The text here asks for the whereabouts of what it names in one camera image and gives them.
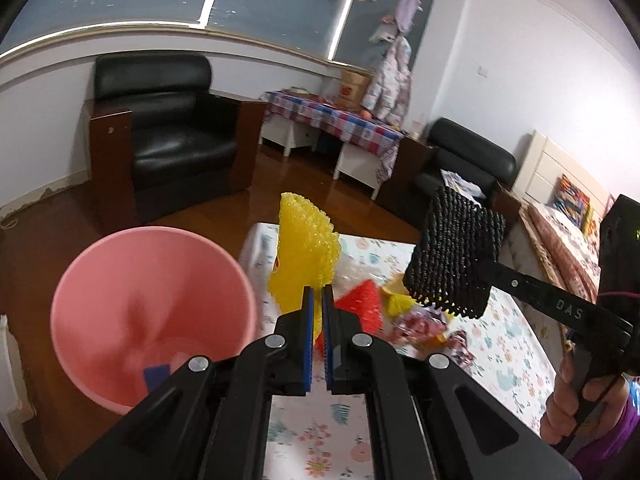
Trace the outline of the person's right hand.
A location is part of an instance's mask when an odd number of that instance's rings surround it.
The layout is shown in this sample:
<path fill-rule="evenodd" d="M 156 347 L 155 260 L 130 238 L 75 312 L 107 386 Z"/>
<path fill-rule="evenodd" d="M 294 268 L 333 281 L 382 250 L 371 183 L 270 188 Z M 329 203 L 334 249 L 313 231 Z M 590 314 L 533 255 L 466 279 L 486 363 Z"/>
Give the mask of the person's right hand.
<path fill-rule="evenodd" d="M 579 400 L 597 401 L 610 382 L 611 377 L 594 378 L 587 382 L 578 396 L 572 388 L 574 378 L 574 360 L 571 353 L 562 359 L 558 374 L 555 376 L 553 392 L 546 404 L 546 411 L 540 421 L 540 437 L 549 444 L 558 444 L 568 437 L 576 428 L 575 415 L 579 408 Z M 616 382 L 601 399 L 603 411 L 598 422 L 592 427 L 591 435 L 597 439 L 611 431 L 623 415 L 629 396 L 629 387 L 623 377 L 616 377 Z"/>

